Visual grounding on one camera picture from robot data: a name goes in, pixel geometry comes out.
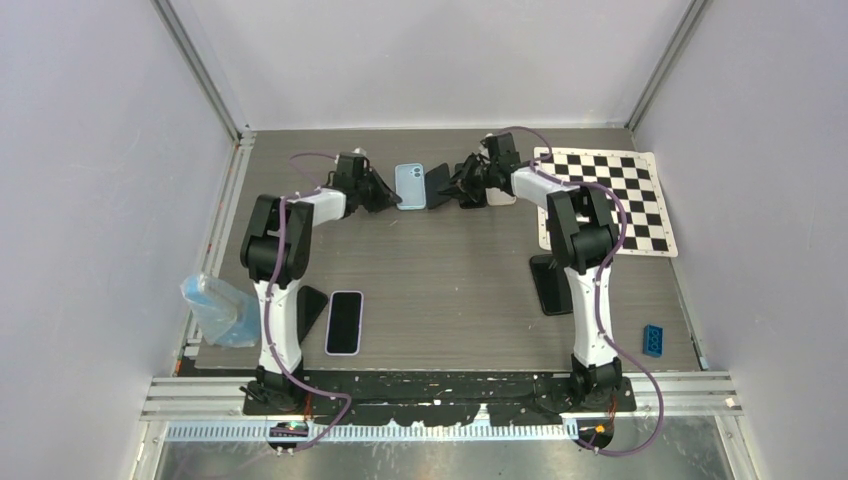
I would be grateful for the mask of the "black smartphone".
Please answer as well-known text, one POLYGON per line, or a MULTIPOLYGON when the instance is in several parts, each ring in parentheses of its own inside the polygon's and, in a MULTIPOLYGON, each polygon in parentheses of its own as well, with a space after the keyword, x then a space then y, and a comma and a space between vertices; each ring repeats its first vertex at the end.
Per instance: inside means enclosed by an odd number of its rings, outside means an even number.
POLYGON ((466 165, 465 163, 457 164, 456 169, 454 171, 454 174, 451 177, 451 181, 454 182, 454 183, 465 182, 467 180, 468 175, 469 175, 469 169, 470 169, 470 166, 466 165))

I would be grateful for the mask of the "beige phone case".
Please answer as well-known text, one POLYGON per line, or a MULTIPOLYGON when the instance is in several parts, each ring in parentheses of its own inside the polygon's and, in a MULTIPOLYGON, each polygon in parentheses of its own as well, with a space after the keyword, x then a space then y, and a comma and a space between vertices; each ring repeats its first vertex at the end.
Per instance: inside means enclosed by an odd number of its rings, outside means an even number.
POLYGON ((486 190, 486 201, 489 206, 507 206, 515 204, 517 199, 499 189, 489 188, 486 190))

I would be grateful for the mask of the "light-blue phone case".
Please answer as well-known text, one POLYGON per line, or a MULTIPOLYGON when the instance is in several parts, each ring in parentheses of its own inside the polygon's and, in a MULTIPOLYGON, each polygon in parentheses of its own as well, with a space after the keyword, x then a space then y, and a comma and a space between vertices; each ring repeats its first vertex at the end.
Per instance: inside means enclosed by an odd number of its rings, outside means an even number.
POLYGON ((425 171, 420 163, 395 166, 395 191, 400 197, 397 208, 401 211, 426 208, 425 171))

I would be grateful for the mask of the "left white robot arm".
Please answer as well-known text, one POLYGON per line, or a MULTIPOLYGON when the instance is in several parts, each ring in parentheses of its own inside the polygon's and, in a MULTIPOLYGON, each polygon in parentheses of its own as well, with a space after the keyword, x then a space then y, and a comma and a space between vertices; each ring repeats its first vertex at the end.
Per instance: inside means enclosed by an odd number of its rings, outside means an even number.
POLYGON ((317 391, 303 380, 301 348, 317 318, 307 301, 316 291, 301 283, 314 228, 359 208, 379 213, 400 201, 363 150, 336 155, 334 165, 325 182, 306 193, 258 196, 240 249, 260 309, 261 352, 245 392, 284 414, 298 412, 317 391))

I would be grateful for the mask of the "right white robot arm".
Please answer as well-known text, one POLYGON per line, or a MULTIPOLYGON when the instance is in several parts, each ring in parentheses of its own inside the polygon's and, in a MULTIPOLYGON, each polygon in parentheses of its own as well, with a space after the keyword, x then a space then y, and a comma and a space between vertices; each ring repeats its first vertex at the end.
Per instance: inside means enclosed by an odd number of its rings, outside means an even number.
POLYGON ((553 264, 567 282, 575 324, 569 397, 573 405, 596 410, 623 378, 609 300, 611 264, 627 228, 621 202, 601 184, 565 181, 537 159, 522 160, 508 130, 487 135, 439 192, 477 201, 490 189, 528 200, 547 214, 553 264))

